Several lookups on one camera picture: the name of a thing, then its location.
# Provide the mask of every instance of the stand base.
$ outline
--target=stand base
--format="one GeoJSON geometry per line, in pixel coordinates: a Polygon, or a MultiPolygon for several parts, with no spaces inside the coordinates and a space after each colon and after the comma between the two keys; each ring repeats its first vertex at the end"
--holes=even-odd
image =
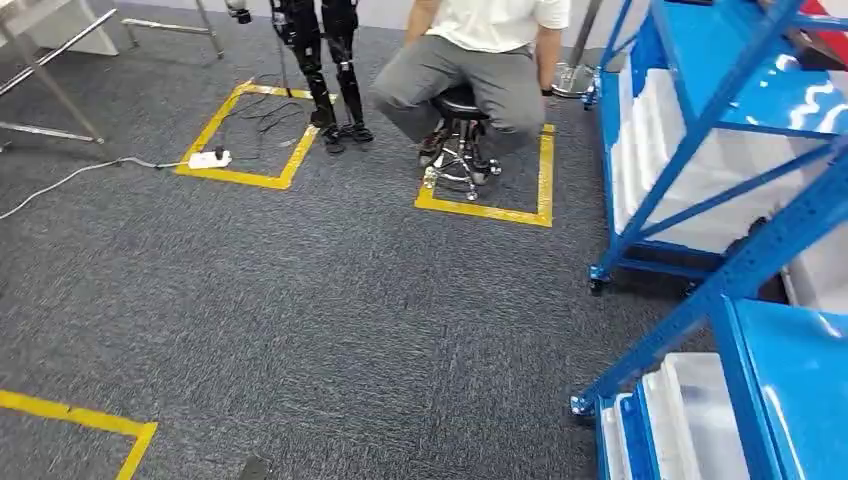
{"type": "Polygon", "coordinates": [[[552,87],[554,95],[562,98],[581,98],[592,86],[595,69],[588,65],[572,67],[568,63],[557,64],[559,81],[552,87]]]}

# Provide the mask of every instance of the table leg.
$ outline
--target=table leg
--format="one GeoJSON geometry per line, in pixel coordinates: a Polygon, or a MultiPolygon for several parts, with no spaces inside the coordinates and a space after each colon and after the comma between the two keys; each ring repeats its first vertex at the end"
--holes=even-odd
{"type": "Polygon", "coordinates": [[[60,87],[59,84],[56,83],[56,80],[54,80],[49,73],[47,73],[47,70],[38,64],[38,62],[32,56],[32,53],[30,53],[30,51],[25,46],[21,45],[21,43],[17,40],[17,38],[15,38],[11,30],[9,30],[9,27],[3,21],[0,21],[0,35],[5,37],[6,41],[9,42],[12,47],[18,51],[18,54],[20,54],[20,56],[24,59],[27,65],[29,65],[29,67],[33,70],[35,76],[37,76],[39,80],[44,83],[44,85],[53,93],[53,95],[56,96],[56,98],[59,100],[59,103],[61,103],[62,106],[64,106],[68,110],[68,112],[71,113],[74,119],[80,125],[82,125],[86,132],[91,135],[95,143],[100,145],[101,149],[106,154],[106,156],[110,159],[113,159],[114,156],[104,145],[105,140],[103,139],[103,135],[101,135],[98,132],[97,128],[95,128],[95,126],[91,123],[91,121],[88,120],[88,117],[86,117],[85,114],[82,113],[82,110],[80,110],[76,106],[76,104],[71,101],[71,99],[62,89],[62,87],[60,87]]]}

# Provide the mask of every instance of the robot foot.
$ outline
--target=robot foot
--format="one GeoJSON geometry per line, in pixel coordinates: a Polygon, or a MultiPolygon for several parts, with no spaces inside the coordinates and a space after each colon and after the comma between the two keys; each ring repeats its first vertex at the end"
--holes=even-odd
{"type": "Polygon", "coordinates": [[[335,125],[324,129],[321,136],[324,138],[324,148],[330,155],[338,155],[345,151],[345,146],[341,143],[339,128],[335,125]]]}
{"type": "Polygon", "coordinates": [[[339,131],[342,137],[350,137],[356,143],[368,143],[374,141],[374,134],[362,123],[347,124],[339,131]]]}

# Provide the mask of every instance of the robot leg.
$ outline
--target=robot leg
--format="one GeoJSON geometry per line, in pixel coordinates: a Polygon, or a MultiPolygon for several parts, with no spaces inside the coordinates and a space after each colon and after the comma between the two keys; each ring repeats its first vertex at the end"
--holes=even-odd
{"type": "Polygon", "coordinates": [[[315,101],[312,124],[322,129],[327,151],[340,153],[336,114],[321,73],[321,30],[313,0],[270,0],[274,30],[297,58],[315,101]]]}
{"type": "Polygon", "coordinates": [[[338,72],[336,78],[345,107],[353,117],[353,124],[346,125],[342,130],[357,142],[370,142],[374,136],[365,128],[362,97],[353,68],[353,33],[359,26],[356,6],[352,0],[322,0],[321,13],[324,17],[325,38],[338,72]]]}

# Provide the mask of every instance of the yellow tape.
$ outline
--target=yellow tape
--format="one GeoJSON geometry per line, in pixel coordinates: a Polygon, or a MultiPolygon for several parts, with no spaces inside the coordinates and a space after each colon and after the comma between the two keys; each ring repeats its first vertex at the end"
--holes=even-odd
{"type": "Polygon", "coordinates": [[[138,464],[141,463],[144,452],[147,451],[147,447],[153,439],[153,435],[156,433],[156,426],[156,423],[145,423],[142,425],[135,444],[132,450],[130,450],[130,454],[127,455],[127,459],[124,460],[124,465],[121,467],[121,471],[118,472],[115,480],[130,480],[132,478],[138,468],[138,464]]]}
{"type": "MultiPolygon", "coordinates": [[[[192,143],[191,147],[189,147],[188,151],[183,155],[181,162],[188,162],[191,155],[196,152],[202,152],[203,148],[206,147],[206,144],[209,143],[209,140],[215,135],[215,132],[221,126],[221,122],[224,121],[224,118],[235,108],[236,103],[238,103],[238,98],[240,95],[244,93],[259,93],[265,95],[277,95],[277,96],[288,96],[286,89],[280,87],[269,87],[265,85],[256,85],[251,81],[243,83],[237,86],[229,97],[224,101],[218,111],[215,112],[215,115],[209,120],[203,130],[200,132],[200,135],[197,139],[192,143]]],[[[295,90],[291,89],[292,96],[295,98],[310,100],[312,99],[312,94],[303,90],[295,90]]],[[[330,95],[330,101],[335,101],[336,95],[330,95]]],[[[315,141],[315,137],[318,134],[318,129],[312,125],[309,125],[306,128],[306,131],[303,133],[303,136],[300,138],[300,141],[297,144],[294,152],[289,157],[289,161],[286,163],[285,168],[279,177],[269,177],[266,175],[258,175],[255,173],[246,173],[246,172],[236,172],[233,170],[225,170],[221,168],[205,168],[193,170],[188,168],[188,165],[180,165],[175,170],[175,173],[179,175],[189,175],[192,177],[200,177],[200,178],[208,178],[211,180],[220,180],[223,182],[232,182],[232,183],[241,183],[244,185],[252,185],[254,187],[264,187],[264,188],[275,188],[278,190],[285,190],[291,187],[292,180],[294,179],[294,175],[297,173],[297,169],[303,163],[303,160],[306,158],[306,154],[309,153],[309,149],[312,147],[313,142],[315,141]]]]}
{"type": "Polygon", "coordinates": [[[123,417],[95,412],[86,408],[74,408],[70,405],[28,397],[6,390],[0,390],[0,407],[29,413],[37,417],[78,423],[86,427],[107,430],[121,435],[136,436],[142,427],[141,423],[123,417]]]}
{"type": "Polygon", "coordinates": [[[554,191],[554,137],[556,128],[546,124],[542,129],[539,140],[539,193],[537,199],[537,211],[520,212],[504,208],[486,207],[473,203],[451,202],[434,198],[434,189],[427,188],[423,182],[418,190],[418,198],[415,206],[427,210],[440,212],[458,213],[461,215],[472,215],[486,217],[507,222],[525,223],[540,227],[553,226],[553,191],[554,191]]]}
{"type": "Polygon", "coordinates": [[[0,408],[136,437],[132,450],[130,450],[121,470],[118,472],[117,480],[132,478],[141,458],[144,456],[144,452],[147,450],[147,446],[150,445],[150,441],[156,433],[157,426],[156,423],[138,423],[128,418],[87,408],[75,408],[64,403],[51,402],[6,390],[0,390],[0,408]]]}

